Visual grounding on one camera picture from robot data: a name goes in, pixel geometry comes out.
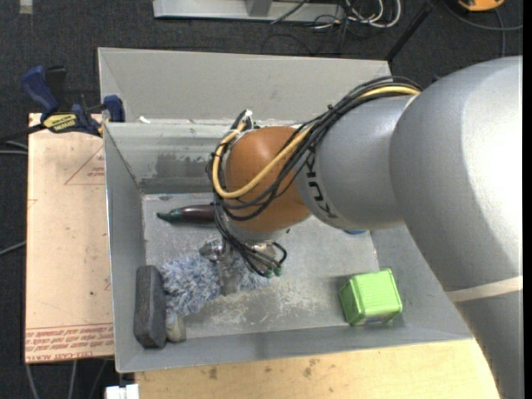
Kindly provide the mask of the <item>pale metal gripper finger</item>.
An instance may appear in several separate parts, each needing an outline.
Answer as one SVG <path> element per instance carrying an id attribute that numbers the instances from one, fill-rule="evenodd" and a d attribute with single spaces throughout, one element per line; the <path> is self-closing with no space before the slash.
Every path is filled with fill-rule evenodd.
<path id="1" fill-rule="evenodd" d="M 223 296 L 237 293 L 239 291 L 238 272 L 227 262 L 218 263 L 220 291 Z"/>
<path id="2" fill-rule="evenodd" d="M 199 248 L 199 254 L 214 264 L 219 264 L 225 257 L 225 241 L 222 239 L 211 239 Z"/>

